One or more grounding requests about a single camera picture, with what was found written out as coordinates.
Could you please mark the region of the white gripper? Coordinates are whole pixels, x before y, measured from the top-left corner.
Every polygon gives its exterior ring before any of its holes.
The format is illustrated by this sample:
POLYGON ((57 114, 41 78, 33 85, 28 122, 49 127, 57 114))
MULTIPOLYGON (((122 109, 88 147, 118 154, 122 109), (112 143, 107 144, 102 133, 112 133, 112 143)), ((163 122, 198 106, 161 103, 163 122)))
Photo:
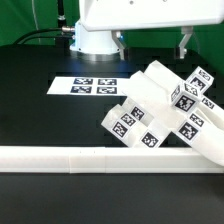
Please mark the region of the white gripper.
MULTIPOLYGON (((89 31, 182 27, 176 57, 184 59, 186 45, 197 25, 224 20, 224 0, 79 0, 80 20, 89 31)), ((125 59, 124 36, 112 31, 112 39, 125 59)))

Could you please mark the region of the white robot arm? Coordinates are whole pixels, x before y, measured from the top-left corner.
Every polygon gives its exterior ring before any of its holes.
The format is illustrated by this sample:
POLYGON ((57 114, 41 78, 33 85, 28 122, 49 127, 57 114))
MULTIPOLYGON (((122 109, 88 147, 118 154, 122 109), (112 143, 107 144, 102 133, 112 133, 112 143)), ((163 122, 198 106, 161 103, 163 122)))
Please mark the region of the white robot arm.
POLYGON ((179 27, 183 34, 178 50, 200 25, 224 21, 224 0, 79 0, 71 50, 89 60, 111 60, 123 54, 124 30, 179 27))

